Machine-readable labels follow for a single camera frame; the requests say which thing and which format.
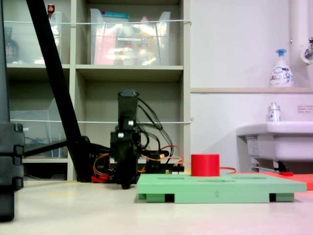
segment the green wooden block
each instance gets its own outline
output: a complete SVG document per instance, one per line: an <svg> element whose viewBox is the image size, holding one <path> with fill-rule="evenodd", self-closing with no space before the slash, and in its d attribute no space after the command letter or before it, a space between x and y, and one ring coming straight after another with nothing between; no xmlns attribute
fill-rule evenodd
<svg viewBox="0 0 313 235"><path fill-rule="evenodd" d="M276 202L293 202L294 193L277 193Z"/></svg>
<svg viewBox="0 0 313 235"><path fill-rule="evenodd" d="M294 201L295 192L306 192L306 184L269 175L227 174L220 177L142 174L137 193L146 194L147 202L165 202L173 195L175 203L261 203Z"/></svg>
<svg viewBox="0 0 313 235"><path fill-rule="evenodd" d="M146 194L138 194L138 200L146 200Z"/></svg>
<svg viewBox="0 0 313 235"><path fill-rule="evenodd" d="M165 194L149 193L146 197L147 202L165 202Z"/></svg>

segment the white floor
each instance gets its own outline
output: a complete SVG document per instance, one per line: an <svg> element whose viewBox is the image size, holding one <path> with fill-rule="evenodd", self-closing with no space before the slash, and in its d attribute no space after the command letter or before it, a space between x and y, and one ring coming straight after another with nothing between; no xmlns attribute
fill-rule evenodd
<svg viewBox="0 0 313 235"><path fill-rule="evenodd" d="M294 203L141 203L136 190L77 182L25 182L16 219L0 235L312 235L313 191Z"/></svg>

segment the label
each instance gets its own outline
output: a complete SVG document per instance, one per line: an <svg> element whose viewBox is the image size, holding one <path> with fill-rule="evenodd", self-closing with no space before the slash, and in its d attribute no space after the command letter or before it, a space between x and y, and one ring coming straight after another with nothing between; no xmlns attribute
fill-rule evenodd
<svg viewBox="0 0 313 235"><path fill-rule="evenodd" d="M279 110L271 110L268 113L269 121L281 121L280 111Z"/></svg>
<svg viewBox="0 0 313 235"><path fill-rule="evenodd" d="M117 38L119 41L135 41L140 42L140 38Z"/></svg>
<svg viewBox="0 0 313 235"><path fill-rule="evenodd" d="M313 105L298 105L299 114L313 114Z"/></svg>
<svg viewBox="0 0 313 235"><path fill-rule="evenodd" d="M276 67L272 73L269 83L273 86L284 85L292 82L293 75L288 68Z"/></svg>
<svg viewBox="0 0 313 235"><path fill-rule="evenodd" d="M250 139L247 140L247 143L249 155L258 156L259 155L258 141L256 139Z"/></svg>

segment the red cup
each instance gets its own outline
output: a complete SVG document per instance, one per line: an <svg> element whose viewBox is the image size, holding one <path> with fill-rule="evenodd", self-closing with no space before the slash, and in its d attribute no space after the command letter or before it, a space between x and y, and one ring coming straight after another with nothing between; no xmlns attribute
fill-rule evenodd
<svg viewBox="0 0 313 235"><path fill-rule="evenodd" d="M219 154L192 154L192 176L220 176Z"/></svg>

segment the clear plastic bin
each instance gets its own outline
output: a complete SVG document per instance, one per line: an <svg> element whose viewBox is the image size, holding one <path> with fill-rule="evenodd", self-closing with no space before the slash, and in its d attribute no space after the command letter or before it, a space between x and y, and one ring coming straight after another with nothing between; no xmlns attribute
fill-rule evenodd
<svg viewBox="0 0 313 235"><path fill-rule="evenodd" d="M170 65L170 23L104 22L101 12L91 9L91 64L95 65ZM170 20L163 12L159 21Z"/></svg>
<svg viewBox="0 0 313 235"><path fill-rule="evenodd" d="M62 12L53 13L50 23L62 64L69 64L70 25ZM43 55L32 23L4 22L7 63L44 64Z"/></svg>
<svg viewBox="0 0 313 235"><path fill-rule="evenodd" d="M65 133L61 122L41 122L42 120L61 121L57 104L53 99L47 110L38 111L11 111L11 122L23 125L25 134L25 150L53 143L65 139ZM14 120L39 120L35 121L14 121ZM67 158L67 148L59 148L28 158Z"/></svg>

